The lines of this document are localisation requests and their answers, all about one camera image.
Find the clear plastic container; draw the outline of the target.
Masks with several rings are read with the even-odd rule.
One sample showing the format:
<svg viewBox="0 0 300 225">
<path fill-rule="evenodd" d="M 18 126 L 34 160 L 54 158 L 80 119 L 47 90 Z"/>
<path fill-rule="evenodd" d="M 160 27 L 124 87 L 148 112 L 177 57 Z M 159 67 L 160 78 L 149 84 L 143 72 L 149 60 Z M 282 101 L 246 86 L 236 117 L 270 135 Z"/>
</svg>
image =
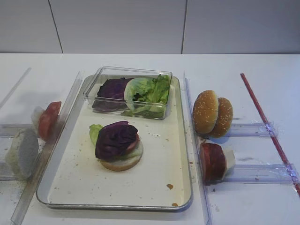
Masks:
<svg viewBox="0 0 300 225">
<path fill-rule="evenodd" d="M 83 94 L 96 113 L 165 118 L 172 72 L 104 66 Z"/>
</svg>

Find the purple cabbage leaf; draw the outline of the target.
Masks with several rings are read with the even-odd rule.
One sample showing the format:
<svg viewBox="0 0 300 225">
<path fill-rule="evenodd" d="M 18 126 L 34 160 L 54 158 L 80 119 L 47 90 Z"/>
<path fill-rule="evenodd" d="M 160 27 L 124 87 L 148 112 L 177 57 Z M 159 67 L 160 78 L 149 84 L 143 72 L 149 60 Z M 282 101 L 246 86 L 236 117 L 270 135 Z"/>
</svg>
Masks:
<svg viewBox="0 0 300 225">
<path fill-rule="evenodd" d="M 95 156 L 104 161 L 122 157 L 127 147 L 136 140 L 138 129 L 128 121 L 118 121 L 103 127 L 98 134 Z"/>
</svg>

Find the pink meat slice on bun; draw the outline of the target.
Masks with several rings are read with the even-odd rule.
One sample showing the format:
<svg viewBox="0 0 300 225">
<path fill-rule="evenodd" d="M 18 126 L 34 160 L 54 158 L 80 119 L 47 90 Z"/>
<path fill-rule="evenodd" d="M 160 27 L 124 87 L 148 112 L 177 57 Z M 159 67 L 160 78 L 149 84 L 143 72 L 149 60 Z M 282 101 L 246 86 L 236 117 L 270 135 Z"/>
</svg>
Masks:
<svg viewBox="0 0 300 225">
<path fill-rule="evenodd" d="M 136 140 L 127 147 L 125 154 L 128 155 L 129 153 L 131 153 L 136 148 L 138 143 L 139 143 L 139 135 L 136 134 Z"/>
</svg>

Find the dark red meat slices right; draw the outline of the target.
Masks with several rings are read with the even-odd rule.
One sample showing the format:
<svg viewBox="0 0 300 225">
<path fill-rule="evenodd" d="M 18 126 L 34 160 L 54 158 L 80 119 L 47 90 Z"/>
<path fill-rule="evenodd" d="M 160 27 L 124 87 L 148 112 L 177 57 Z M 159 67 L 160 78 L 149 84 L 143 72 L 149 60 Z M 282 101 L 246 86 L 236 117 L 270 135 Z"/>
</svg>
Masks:
<svg viewBox="0 0 300 225">
<path fill-rule="evenodd" d="M 226 160 L 220 145 L 209 142 L 201 143 L 200 160 L 204 182 L 217 181 L 223 178 L 226 169 Z"/>
</svg>

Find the red meat slice left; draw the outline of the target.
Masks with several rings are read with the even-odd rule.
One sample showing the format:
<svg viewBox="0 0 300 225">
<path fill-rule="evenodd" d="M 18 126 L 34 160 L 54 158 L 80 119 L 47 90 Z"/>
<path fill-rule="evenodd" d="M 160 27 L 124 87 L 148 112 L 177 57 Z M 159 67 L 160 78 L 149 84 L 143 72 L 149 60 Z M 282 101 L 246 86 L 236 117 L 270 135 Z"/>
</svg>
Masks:
<svg viewBox="0 0 300 225">
<path fill-rule="evenodd" d="M 42 113 L 38 121 L 38 135 L 47 142 L 52 134 L 53 127 L 59 117 L 61 101 L 51 102 Z"/>
</svg>

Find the metal baking tray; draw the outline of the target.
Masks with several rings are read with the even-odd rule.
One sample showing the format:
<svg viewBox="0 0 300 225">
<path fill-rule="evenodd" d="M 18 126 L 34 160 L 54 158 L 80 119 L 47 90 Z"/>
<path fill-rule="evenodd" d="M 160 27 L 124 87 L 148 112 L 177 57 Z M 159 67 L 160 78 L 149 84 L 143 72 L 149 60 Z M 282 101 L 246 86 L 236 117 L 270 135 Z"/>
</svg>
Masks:
<svg viewBox="0 0 300 225">
<path fill-rule="evenodd" d="M 120 115 L 94 113 L 80 90 L 36 198 L 54 209 L 176 211 L 187 207 L 192 188 L 179 80 L 172 78 L 163 120 L 127 119 L 138 129 L 143 155 L 133 168 L 113 172 L 95 157 L 89 127 L 120 120 Z"/>
</svg>

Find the sesame bun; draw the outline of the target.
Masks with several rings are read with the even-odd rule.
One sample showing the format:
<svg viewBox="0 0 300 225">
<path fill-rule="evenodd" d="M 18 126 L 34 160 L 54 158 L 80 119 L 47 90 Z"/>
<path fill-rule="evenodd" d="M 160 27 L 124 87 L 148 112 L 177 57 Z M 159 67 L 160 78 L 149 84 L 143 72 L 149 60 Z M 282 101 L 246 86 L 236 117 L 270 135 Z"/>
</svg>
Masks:
<svg viewBox="0 0 300 225">
<path fill-rule="evenodd" d="M 213 90 L 201 92 L 193 106 L 193 119 L 196 132 L 211 132 L 218 118 L 218 96 Z"/>
<path fill-rule="evenodd" d="M 218 118 L 210 136 L 220 138 L 224 136 L 230 129 L 233 120 L 233 107 L 231 102 L 224 97 L 218 98 Z"/>
</svg>

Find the bottom bun on tray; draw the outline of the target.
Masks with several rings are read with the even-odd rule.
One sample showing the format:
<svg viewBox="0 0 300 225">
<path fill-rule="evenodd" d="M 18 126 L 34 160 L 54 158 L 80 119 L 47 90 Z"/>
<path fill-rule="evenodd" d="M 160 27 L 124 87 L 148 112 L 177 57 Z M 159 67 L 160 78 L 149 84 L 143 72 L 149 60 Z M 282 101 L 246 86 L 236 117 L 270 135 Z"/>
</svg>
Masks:
<svg viewBox="0 0 300 225">
<path fill-rule="evenodd" d="M 124 157 L 118 158 L 111 162 L 99 160 L 102 166 L 111 171 L 120 172 L 128 170 L 134 167 L 142 158 L 143 155 L 143 144 L 141 141 L 135 146 L 134 150 Z"/>
</svg>

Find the rear sesame bun top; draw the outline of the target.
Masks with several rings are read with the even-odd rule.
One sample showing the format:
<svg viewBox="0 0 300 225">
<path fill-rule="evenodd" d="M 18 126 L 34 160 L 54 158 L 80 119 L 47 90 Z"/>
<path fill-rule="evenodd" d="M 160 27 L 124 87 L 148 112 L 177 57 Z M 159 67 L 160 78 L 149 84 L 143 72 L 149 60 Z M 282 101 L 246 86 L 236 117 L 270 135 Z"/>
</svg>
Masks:
<svg viewBox="0 0 300 225">
<path fill-rule="evenodd" d="M 218 118 L 210 136 L 220 138 L 224 136 L 230 129 L 233 120 L 233 107 L 231 102 L 224 97 L 218 98 Z"/>
</svg>

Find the white block left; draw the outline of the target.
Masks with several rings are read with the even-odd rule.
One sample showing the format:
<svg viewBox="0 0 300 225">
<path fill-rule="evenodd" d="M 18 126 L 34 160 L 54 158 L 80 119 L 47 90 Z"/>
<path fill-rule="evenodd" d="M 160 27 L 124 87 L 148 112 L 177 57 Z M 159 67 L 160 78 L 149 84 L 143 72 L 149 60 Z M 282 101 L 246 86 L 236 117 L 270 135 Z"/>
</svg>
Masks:
<svg viewBox="0 0 300 225">
<path fill-rule="evenodd" d="M 31 121 L 32 121 L 32 124 L 34 125 L 35 129 L 38 129 L 39 119 L 44 112 L 45 112 L 45 110 L 40 106 L 37 106 L 34 109 L 34 111 L 32 112 L 30 117 L 31 117 Z"/>
</svg>

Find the red straw stick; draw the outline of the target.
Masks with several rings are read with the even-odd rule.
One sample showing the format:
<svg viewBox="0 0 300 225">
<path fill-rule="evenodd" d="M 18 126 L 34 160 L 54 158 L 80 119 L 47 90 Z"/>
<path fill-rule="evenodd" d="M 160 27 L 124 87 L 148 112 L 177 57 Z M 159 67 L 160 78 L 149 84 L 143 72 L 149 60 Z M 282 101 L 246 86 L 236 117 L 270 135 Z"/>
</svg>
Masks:
<svg viewBox="0 0 300 225">
<path fill-rule="evenodd" d="M 256 109 L 257 109 L 257 111 L 258 111 L 258 113 L 259 113 L 259 115 L 260 115 L 260 117 L 261 117 L 268 133 L 269 133 L 269 135 L 270 135 L 270 137 L 271 137 L 271 139 L 272 139 L 272 142 L 273 142 L 273 144 L 274 144 L 274 146 L 275 146 L 275 148 L 276 148 L 283 164 L 286 166 L 286 169 L 287 169 L 290 177 L 292 178 L 293 186 L 294 186 L 295 190 L 297 191 L 297 194 L 300 195 L 300 182 L 297 181 L 297 179 L 296 179 L 296 173 L 292 171 L 292 166 L 291 166 L 288 158 L 286 157 L 286 155 L 285 155 L 285 153 L 284 153 L 284 151 L 283 151 L 283 149 L 282 149 L 282 147 L 281 147 L 281 145 L 278 141 L 278 138 L 276 137 L 276 135 L 274 133 L 274 129 L 271 127 L 267 117 L 265 116 L 265 114 L 264 114 L 264 112 L 263 112 L 263 110 L 262 110 L 262 108 L 261 108 L 261 106 L 260 106 L 260 104 L 259 104 L 259 102 L 258 102 L 258 100 L 257 100 L 257 98 L 256 98 L 256 96 L 255 96 L 255 94 L 254 94 L 247 78 L 246 78 L 246 76 L 243 73 L 240 73 L 240 76 L 241 76 L 241 78 L 242 78 L 242 80 L 243 80 L 243 82 L 244 82 L 244 84 L 245 84 L 245 86 L 248 90 L 248 93 L 249 93 L 249 95 L 250 95 L 250 97 L 251 97 L 251 99 L 252 99 L 252 101 L 253 101 L 253 103 L 254 103 L 254 105 L 255 105 L 255 107 L 256 107 Z"/>
</svg>

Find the pale bun bottom left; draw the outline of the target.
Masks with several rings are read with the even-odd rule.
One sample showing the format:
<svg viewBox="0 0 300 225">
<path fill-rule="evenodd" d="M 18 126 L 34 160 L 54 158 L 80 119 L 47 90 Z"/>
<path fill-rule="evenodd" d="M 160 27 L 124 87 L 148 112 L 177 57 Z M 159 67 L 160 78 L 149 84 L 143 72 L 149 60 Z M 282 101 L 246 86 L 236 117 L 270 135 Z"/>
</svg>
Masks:
<svg viewBox="0 0 300 225">
<path fill-rule="evenodd" d="M 38 150 L 36 132 L 31 128 L 21 128 L 14 135 L 5 162 L 17 178 L 25 180 L 31 176 Z"/>
</svg>

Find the lower right clear divider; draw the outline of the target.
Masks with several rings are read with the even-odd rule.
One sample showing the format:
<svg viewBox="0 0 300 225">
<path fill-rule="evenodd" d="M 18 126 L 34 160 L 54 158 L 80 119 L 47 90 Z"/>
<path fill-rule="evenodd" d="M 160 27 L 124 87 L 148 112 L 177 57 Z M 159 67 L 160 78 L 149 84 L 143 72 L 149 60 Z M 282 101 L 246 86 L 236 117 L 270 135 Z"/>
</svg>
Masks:
<svg viewBox="0 0 300 225">
<path fill-rule="evenodd" d="M 292 185 L 300 183 L 300 176 L 293 164 L 236 165 L 222 181 Z"/>
</svg>

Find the right clear acrylic rail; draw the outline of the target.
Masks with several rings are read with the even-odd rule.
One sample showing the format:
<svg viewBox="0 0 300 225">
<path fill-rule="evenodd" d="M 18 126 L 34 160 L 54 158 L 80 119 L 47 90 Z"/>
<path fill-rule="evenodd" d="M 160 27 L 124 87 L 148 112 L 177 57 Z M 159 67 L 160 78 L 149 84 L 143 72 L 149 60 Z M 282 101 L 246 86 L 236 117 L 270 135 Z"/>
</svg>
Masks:
<svg viewBox="0 0 300 225">
<path fill-rule="evenodd" d="M 192 139 L 196 177 L 197 177 L 197 182 L 198 182 L 198 186 L 199 186 L 200 199 L 201 199 L 201 203 L 202 203 L 203 219 L 204 219 L 205 225 L 211 225 L 210 209 L 208 206 L 209 202 L 208 202 L 207 193 L 206 193 L 207 188 L 203 185 L 203 180 L 202 180 L 202 165 L 201 165 L 200 158 L 199 158 L 198 142 L 196 139 L 193 117 L 192 117 L 192 101 L 191 101 L 191 97 L 190 97 L 188 79 L 186 77 L 185 71 L 183 71 L 183 85 L 185 88 L 187 115 L 188 115 L 188 121 L 189 121 L 190 133 L 191 133 L 191 139 Z"/>
</svg>

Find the far left clear rail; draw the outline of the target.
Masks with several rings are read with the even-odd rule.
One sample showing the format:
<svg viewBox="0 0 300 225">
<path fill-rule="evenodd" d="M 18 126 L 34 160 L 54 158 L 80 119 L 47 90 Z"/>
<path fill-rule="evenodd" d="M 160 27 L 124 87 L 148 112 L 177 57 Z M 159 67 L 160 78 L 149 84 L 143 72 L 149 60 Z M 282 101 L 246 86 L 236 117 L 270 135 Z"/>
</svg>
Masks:
<svg viewBox="0 0 300 225">
<path fill-rule="evenodd" d="M 14 86 L 11 88 L 11 90 L 8 92 L 8 94 L 0 102 L 0 109 L 9 100 L 9 98 L 12 96 L 12 94 L 15 92 L 15 90 L 18 88 L 18 86 L 23 82 L 23 80 L 27 77 L 27 75 L 30 73 L 31 70 L 32 70 L 31 67 L 29 67 L 25 70 L 23 75 L 18 79 L 18 81 L 14 84 Z"/>
</svg>

